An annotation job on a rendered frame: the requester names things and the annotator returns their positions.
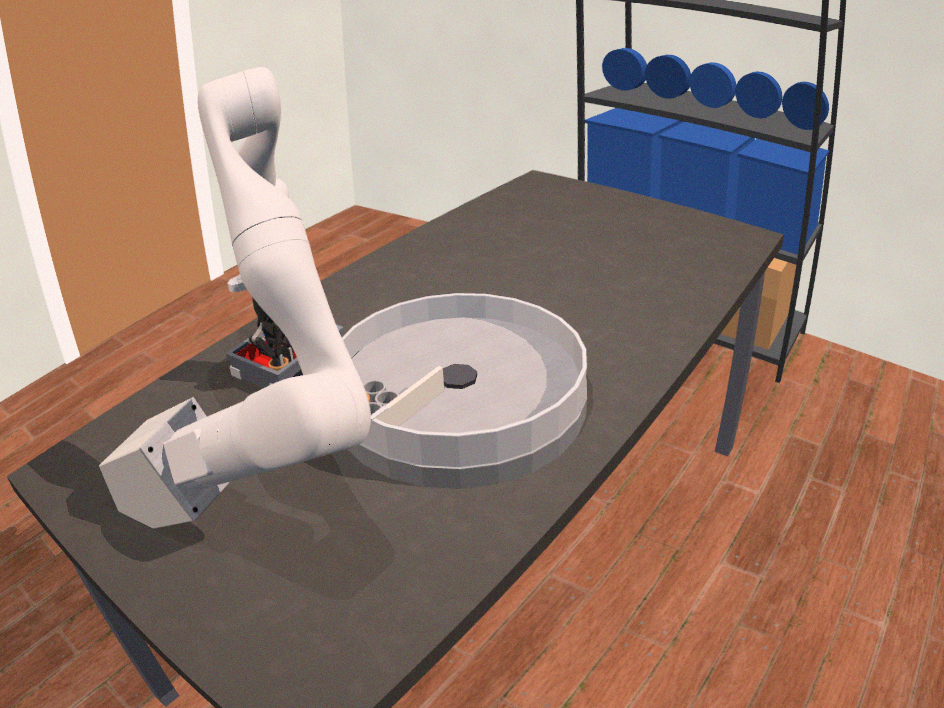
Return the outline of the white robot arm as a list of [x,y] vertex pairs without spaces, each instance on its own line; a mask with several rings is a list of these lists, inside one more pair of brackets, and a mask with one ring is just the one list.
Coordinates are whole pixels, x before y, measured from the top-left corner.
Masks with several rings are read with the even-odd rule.
[[[163,443],[175,485],[201,490],[353,448],[367,437],[371,412],[300,212],[276,179],[281,101],[273,74],[260,67],[211,81],[197,103],[240,273],[229,291],[248,290],[287,337],[303,373]],[[235,150],[231,142],[240,139]]]

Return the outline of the white round turntable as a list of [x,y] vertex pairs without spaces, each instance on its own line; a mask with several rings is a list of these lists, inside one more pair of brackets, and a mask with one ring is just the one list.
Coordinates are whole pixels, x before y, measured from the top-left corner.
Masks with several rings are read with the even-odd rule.
[[586,418],[586,348],[537,305],[428,296],[376,312],[342,339],[362,384],[380,380],[399,394],[347,449],[391,479],[452,489],[504,483],[558,458]]

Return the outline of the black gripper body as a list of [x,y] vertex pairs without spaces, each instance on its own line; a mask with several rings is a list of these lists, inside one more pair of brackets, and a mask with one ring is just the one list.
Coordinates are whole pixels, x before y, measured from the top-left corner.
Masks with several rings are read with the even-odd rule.
[[275,338],[274,332],[274,321],[265,313],[265,311],[258,305],[258,303],[253,299],[254,310],[258,316],[257,327],[259,328],[260,322],[262,323],[262,330],[264,334],[270,338]]

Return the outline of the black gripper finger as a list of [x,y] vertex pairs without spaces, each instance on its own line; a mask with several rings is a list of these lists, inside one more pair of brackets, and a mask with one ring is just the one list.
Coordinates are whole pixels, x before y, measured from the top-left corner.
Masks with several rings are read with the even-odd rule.
[[293,348],[284,334],[282,334],[282,354],[283,357],[286,357],[289,360],[289,363],[294,360]]
[[[284,363],[284,358],[283,358],[282,348],[281,348],[281,343],[282,343],[281,329],[276,325],[276,323],[274,323],[274,332],[275,332],[274,339],[267,337],[266,335],[264,338],[263,336],[264,331],[262,330],[262,323],[260,322],[260,326],[257,329],[256,333],[254,335],[251,334],[249,336],[249,341],[263,355],[266,355],[272,358],[274,367],[280,367],[280,366],[283,366],[285,363]],[[273,350],[267,345],[265,341]]]

